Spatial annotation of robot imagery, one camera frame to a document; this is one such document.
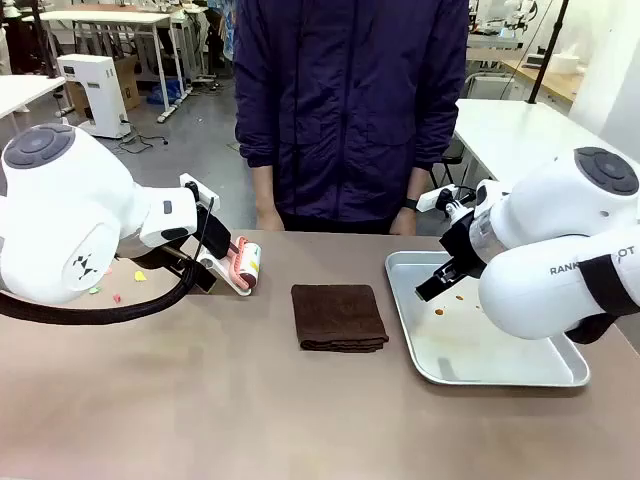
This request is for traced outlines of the person's left hand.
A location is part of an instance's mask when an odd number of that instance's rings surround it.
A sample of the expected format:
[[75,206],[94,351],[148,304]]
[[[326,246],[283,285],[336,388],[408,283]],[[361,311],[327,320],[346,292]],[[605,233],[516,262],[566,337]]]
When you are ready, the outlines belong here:
[[416,225],[416,212],[408,207],[402,207],[391,224],[389,234],[397,236],[415,236]]

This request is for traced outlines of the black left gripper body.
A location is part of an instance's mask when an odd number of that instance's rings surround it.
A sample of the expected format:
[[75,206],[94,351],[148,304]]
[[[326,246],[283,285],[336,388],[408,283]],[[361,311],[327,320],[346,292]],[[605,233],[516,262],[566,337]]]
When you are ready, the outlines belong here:
[[218,260],[228,255],[232,243],[231,232],[204,206],[197,207],[197,239]]

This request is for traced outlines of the person's right hand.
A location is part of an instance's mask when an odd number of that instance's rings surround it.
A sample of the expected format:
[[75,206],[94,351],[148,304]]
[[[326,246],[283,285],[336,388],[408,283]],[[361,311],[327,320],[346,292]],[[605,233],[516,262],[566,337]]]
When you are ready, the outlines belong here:
[[263,231],[285,231],[281,216],[273,206],[257,209],[256,227]]

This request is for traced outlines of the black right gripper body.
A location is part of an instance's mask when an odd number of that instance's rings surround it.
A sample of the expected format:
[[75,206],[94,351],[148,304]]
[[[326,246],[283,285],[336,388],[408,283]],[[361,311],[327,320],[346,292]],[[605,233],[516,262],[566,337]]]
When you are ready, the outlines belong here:
[[466,213],[440,239],[440,244],[450,256],[448,262],[455,262],[468,271],[468,275],[479,279],[486,263],[477,255],[470,238],[470,227],[474,219],[473,212]]

